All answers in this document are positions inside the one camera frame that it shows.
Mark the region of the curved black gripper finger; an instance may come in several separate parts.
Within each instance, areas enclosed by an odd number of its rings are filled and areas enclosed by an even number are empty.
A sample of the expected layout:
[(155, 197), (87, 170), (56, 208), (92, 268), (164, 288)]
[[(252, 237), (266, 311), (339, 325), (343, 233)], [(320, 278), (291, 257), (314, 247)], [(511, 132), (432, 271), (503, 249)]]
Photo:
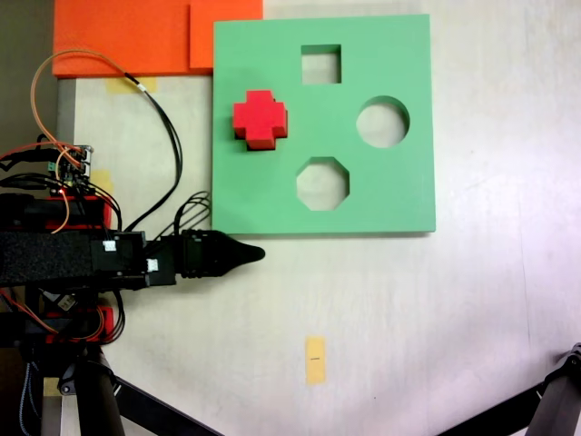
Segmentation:
[(230, 271), (249, 263), (259, 262), (264, 257), (264, 253), (235, 253), (226, 261), (226, 272), (229, 273)]

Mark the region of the straight black gripper finger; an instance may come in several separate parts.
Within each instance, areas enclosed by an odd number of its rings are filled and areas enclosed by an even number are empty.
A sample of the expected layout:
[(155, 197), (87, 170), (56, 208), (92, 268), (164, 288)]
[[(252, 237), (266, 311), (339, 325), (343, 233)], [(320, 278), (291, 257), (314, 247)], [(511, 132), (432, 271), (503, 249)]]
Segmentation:
[(265, 251), (256, 245), (251, 245), (238, 241), (237, 239), (228, 236), (228, 244), (231, 251), (236, 256), (264, 256)]

